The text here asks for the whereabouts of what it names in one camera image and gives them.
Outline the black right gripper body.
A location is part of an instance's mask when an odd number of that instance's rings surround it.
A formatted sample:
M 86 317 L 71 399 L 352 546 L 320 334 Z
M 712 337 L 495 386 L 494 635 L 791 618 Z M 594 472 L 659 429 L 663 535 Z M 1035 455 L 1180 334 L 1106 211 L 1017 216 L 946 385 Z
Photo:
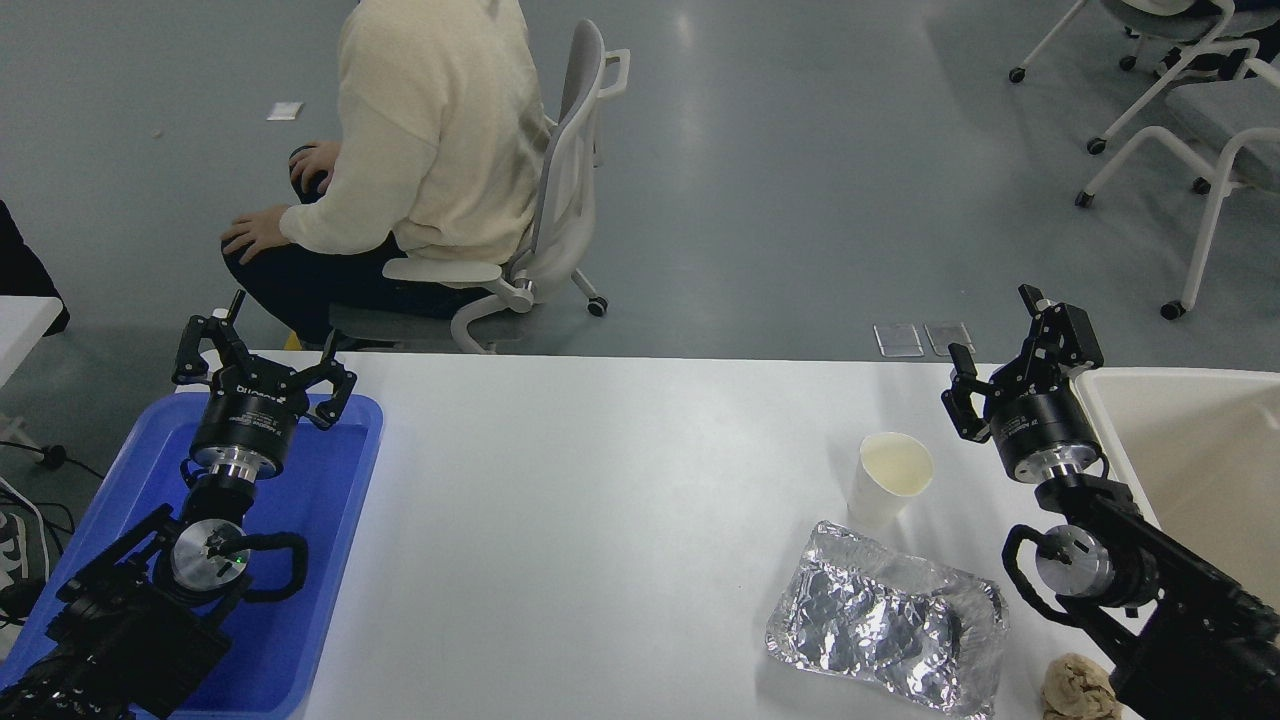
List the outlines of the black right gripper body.
M 1079 400 L 1065 388 L 992 400 L 989 436 L 1005 471 L 1083 471 L 1102 454 Z

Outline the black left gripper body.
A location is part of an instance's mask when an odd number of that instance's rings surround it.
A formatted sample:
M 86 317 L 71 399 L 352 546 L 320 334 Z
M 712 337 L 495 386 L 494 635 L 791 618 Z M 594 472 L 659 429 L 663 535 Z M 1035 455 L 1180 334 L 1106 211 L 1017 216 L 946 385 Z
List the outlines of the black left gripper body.
M 210 400 L 189 446 L 189 457 L 214 468 L 236 455 L 256 457 L 259 469 L 283 469 L 300 419 L 305 392 L 250 384 L 237 370 L 220 370 L 210 380 Z

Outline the person's left hand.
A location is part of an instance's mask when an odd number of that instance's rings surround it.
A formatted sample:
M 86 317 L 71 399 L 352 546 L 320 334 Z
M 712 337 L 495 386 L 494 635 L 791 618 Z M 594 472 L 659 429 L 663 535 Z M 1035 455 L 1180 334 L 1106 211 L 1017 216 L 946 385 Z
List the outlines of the person's left hand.
M 221 255 L 238 255 L 244 265 L 268 250 L 282 249 L 292 241 L 282 232 L 280 223 L 288 205 L 274 205 L 259 211 L 242 214 L 232 220 L 220 234 Z

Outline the person's right hand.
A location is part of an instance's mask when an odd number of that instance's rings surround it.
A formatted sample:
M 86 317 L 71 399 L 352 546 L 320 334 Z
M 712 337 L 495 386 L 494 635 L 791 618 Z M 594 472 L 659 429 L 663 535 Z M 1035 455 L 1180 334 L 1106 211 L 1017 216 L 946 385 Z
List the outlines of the person's right hand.
M 291 184 L 303 202 L 323 196 L 340 154 L 339 141 L 317 141 L 296 149 L 288 158 Z

